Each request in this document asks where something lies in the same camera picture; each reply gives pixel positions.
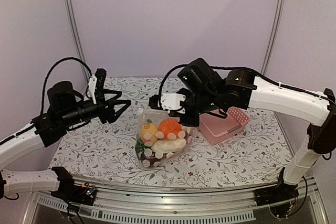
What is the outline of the yellow toy fruit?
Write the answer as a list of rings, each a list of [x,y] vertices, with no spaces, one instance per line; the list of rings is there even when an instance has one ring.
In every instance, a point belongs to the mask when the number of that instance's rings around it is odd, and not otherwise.
[[[155,143],[157,141],[157,137],[155,136],[158,131],[158,126],[154,123],[144,123],[140,129],[140,138],[141,140],[146,142]]]

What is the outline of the orange toy fruit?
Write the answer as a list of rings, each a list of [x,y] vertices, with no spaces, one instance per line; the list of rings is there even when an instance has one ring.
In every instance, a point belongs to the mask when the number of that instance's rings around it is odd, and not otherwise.
[[[163,134],[164,139],[175,140],[182,131],[182,126],[177,119],[167,118],[159,124],[158,131]]]

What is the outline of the clear zip top bag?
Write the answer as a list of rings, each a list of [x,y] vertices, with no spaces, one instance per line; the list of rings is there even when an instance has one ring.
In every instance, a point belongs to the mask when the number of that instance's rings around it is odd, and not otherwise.
[[[195,129],[182,126],[179,119],[163,111],[138,109],[135,153],[142,168],[154,168],[184,152]]]

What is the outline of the white toy radish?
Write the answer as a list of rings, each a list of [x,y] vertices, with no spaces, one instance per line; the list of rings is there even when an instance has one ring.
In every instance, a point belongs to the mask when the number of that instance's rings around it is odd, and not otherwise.
[[[141,154],[144,152],[146,146],[144,145],[144,142],[141,139],[137,139],[135,144],[135,152],[137,156],[141,156]]]
[[[175,140],[157,140],[151,147],[155,152],[177,152],[182,150],[186,146],[186,140],[184,138],[177,138]]]

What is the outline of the red toy strawberry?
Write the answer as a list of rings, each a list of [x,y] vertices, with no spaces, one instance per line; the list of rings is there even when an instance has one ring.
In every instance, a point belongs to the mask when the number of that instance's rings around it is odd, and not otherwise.
[[[190,131],[190,132],[184,131],[184,133],[185,133],[184,138],[186,140],[186,143],[190,144],[192,139],[193,139],[193,132],[192,131]]]

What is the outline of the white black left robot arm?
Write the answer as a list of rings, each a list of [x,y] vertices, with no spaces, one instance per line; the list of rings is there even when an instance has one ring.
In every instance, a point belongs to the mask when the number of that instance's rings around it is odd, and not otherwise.
[[[99,119],[113,123],[131,105],[122,100],[120,91],[105,89],[103,84],[89,85],[91,99],[85,100],[70,81],[62,81],[47,91],[49,108],[23,129],[1,141],[1,197],[13,194],[50,191],[65,202],[93,198],[89,186],[75,185],[73,176],[61,166],[35,172],[13,172],[5,168],[30,153],[57,143],[67,133]]]

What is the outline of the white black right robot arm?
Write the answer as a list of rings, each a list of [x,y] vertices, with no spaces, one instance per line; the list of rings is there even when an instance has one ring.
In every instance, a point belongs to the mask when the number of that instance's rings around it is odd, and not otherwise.
[[[198,58],[178,73],[186,87],[170,98],[173,109],[181,113],[182,124],[198,126],[201,114],[231,107],[271,110],[309,122],[304,142],[279,177],[280,183],[271,190],[271,196],[282,201],[320,156],[335,149],[333,93],[281,84],[245,67],[228,68],[226,78],[218,70]]]

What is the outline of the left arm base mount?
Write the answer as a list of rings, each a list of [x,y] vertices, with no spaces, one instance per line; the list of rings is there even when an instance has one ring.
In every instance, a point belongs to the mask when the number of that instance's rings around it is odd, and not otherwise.
[[[75,185],[73,179],[62,180],[56,191],[52,191],[53,197],[59,198],[66,203],[78,203],[87,206],[93,206],[97,188],[95,185],[90,185],[88,182]]]

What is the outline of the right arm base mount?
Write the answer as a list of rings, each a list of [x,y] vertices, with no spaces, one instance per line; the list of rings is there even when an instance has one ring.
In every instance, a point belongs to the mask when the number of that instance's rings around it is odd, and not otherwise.
[[[271,187],[254,190],[254,201],[257,206],[274,204],[277,202],[294,199],[299,196],[297,185],[280,183]]]

